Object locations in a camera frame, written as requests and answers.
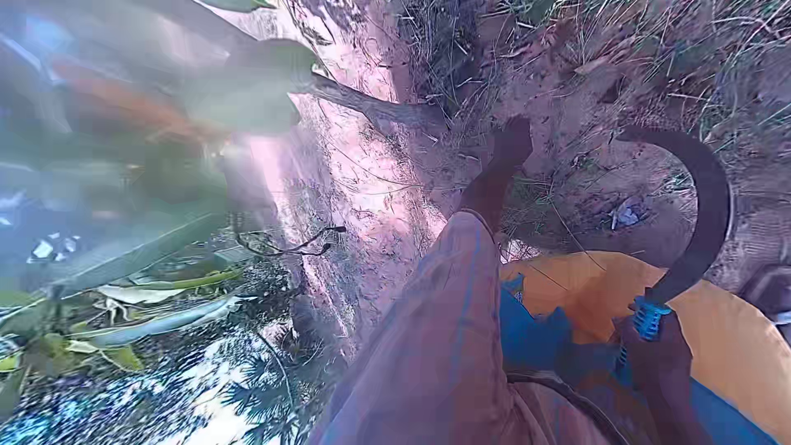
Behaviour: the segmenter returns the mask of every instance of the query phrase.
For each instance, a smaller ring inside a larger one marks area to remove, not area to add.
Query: dead leaf
[[[590,62],[582,65],[581,67],[574,68],[574,72],[585,76],[591,74],[596,68],[606,65],[610,62],[609,55],[602,55],[598,59],[591,60]]]

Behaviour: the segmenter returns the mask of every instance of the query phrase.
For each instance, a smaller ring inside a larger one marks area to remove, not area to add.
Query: twig
[[[563,221],[563,217],[560,216],[560,212],[558,211],[558,208],[554,206],[554,203],[550,201],[550,204],[552,204],[552,208],[554,209],[554,213],[558,216],[558,219],[560,219],[560,223],[566,228],[566,231],[569,232],[569,235],[571,235],[571,239],[574,240],[574,243],[577,244],[577,247],[580,248],[580,250],[582,250],[583,252],[585,252],[585,255],[587,255],[588,258],[590,258],[591,261],[593,261],[593,264],[599,266],[599,268],[601,270],[606,271],[607,269],[601,267],[601,264],[597,263],[596,260],[594,260],[593,257],[591,257],[591,254],[588,253],[588,251],[585,250],[584,247],[582,247],[582,244],[580,244],[580,242],[577,240],[577,237],[574,236],[574,233],[572,233],[571,229],[569,229],[569,227],[566,225],[566,221]]]
[[[712,21],[711,24],[714,25],[716,23],[724,23],[726,21],[734,21],[734,20],[749,20],[749,21],[753,21],[754,23],[758,23],[759,25],[761,25],[761,28],[764,28],[766,30],[766,32],[768,32],[769,34],[777,37],[778,39],[780,38],[780,33],[779,32],[773,31],[772,28],[770,28],[769,25],[767,25],[765,21],[763,21],[763,20],[761,20],[759,18],[756,18],[756,17],[742,17],[742,16],[739,16],[739,17],[726,17],[726,18],[721,18],[719,20]]]
[[[239,226],[236,223],[234,223],[233,224],[233,231],[236,233],[236,237],[235,238],[237,240],[237,243],[239,243],[239,245],[241,245],[245,249],[249,250],[250,252],[253,252],[254,254],[259,255],[261,257],[280,257],[281,255],[285,255],[287,253],[294,254],[294,255],[308,256],[308,257],[310,257],[310,256],[312,256],[312,257],[320,257],[321,255],[324,255],[324,253],[326,253],[332,247],[332,244],[330,244],[330,243],[325,244],[322,247],[321,251],[319,251],[319,252],[302,252],[302,251],[300,251],[300,249],[302,249],[303,247],[307,247],[308,244],[314,242],[319,236],[321,236],[324,232],[327,232],[329,230],[333,230],[333,231],[338,232],[340,234],[343,233],[343,232],[346,232],[346,228],[344,226],[327,226],[327,227],[324,227],[322,230],[319,230],[319,232],[317,234],[313,235],[313,237],[310,238],[309,240],[307,240],[306,242],[303,242],[302,244],[300,244],[300,245],[298,245],[296,247],[292,247],[290,249],[280,249],[276,245],[272,245],[269,242],[265,242],[264,244],[266,244],[267,246],[269,246],[272,249],[277,251],[276,253],[267,253],[267,252],[261,252],[258,249],[253,249],[250,246],[249,242],[246,242],[244,239],[242,239],[242,233],[238,229],[239,229]]]
[[[360,167],[362,169],[362,171],[366,172],[367,174],[375,177],[376,179],[378,179],[380,181],[389,182],[391,184],[396,184],[396,185],[406,185],[407,187],[422,187],[421,184],[408,184],[407,182],[393,181],[393,180],[389,180],[387,178],[383,178],[383,177],[381,177],[379,175],[376,175],[375,173],[372,173],[370,170],[366,169],[362,165],[358,164],[358,162],[355,161],[354,159],[350,158],[348,154],[343,153],[343,150],[341,150],[338,147],[336,147],[335,144],[331,144],[331,145],[332,145],[332,148],[336,149],[340,154],[342,154],[344,157],[346,157],[346,159],[352,161],[352,163],[354,163],[357,167]]]
[[[558,285],[558,286],[560,286],[560,288],[561,288],[561,289],[563,289],[564,291],[568,291],[568,289],[566,289],[565,287],[563,287],[563,286],[562,286],[560,283],[558,283],[557,281],[553,280],[551,276],[547,275],[547,274],[546,274],[546,273],[544,273],[544,272],[541,272],[541,271],[540,271],[540,270],[539,270],[539,269],[538,269],[536,266],[534,266],[534,265],[530,264],[530,267],[534,268],[534,269],[535,269],[535,270],[536,270],[538,273],[540,273],[541,275],[543,275],[543,276],[546,276],[546,277],[547,277],[547,278],[548,278],[548,279],[549,279],[549,280],[550,280],[552,283],[555,283],[555,284],[557,284],[557,285]]]
[[[274,361],[278,362],[280,371],[283,373],[283,382],[286,383],[286,392],[289,393],[289,408],[290,408],[289,411],[291,412],[294,411],[294,395],[291,394],[291,384],[289,383],[289,375],[286,374],[286,368],[283,367],[283,362],[280,361],[280,356],[278,355],[277,351],[274,350],[272,345],[269,344],[269,341],[263,335],[261,335],[261,333],[259,333],[258,330],[253,329],[252,332],[255,334],[256,337],[258,337],[263,342],[264,346],[267,347],[269,353],[274,357]]]

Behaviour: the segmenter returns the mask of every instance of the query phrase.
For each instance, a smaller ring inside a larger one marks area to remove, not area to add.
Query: person's arm
[[[690,403],[692,352],[676,313],[662,317],[655,341],[640,338],[632,317],[621,319],[616,328],[629,353],[634,385],[645,396],[662,444],[711,444]]]
[[[500,225],[505,190],[533,152],[530,119],[514,116],[494,134],[494,157],[461,194],[459,209],[478,212],[492,231]]]

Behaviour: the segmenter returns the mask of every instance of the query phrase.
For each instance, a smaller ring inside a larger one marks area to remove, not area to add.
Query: fallen leaf
[[[152,290],[140,287],[102,286],[97,288],[97,291],[120,302],[139,304],[163,302],[173,295],[184,292],[184,289]]]
[[[131,346],[125,346],[121,349],[105,349],[101,352],[101,355],[124,371],[137,372],[145,369],[143,363],[132,351]]]
[[[22,395],[22,387],[25,384],[25,377],[28,375],[28,368],[14,371],[3,383],[0,390],[0,423],[6,422],[13,416],[13,411],[19,405]]]

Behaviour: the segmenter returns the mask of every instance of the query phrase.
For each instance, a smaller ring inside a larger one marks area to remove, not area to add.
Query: orange fabric
[[[500,278],[524,275],[523,304],[531,314],[562,307],[576,343],[605,342],[611,319],[630,314],[628,304],[664,270],[623,253],[588,254],[516,261],[501,267]],[[791,443],[791,349],[771,322],[707,281],[668,305],[694,355],[692,376],[776,440]]]

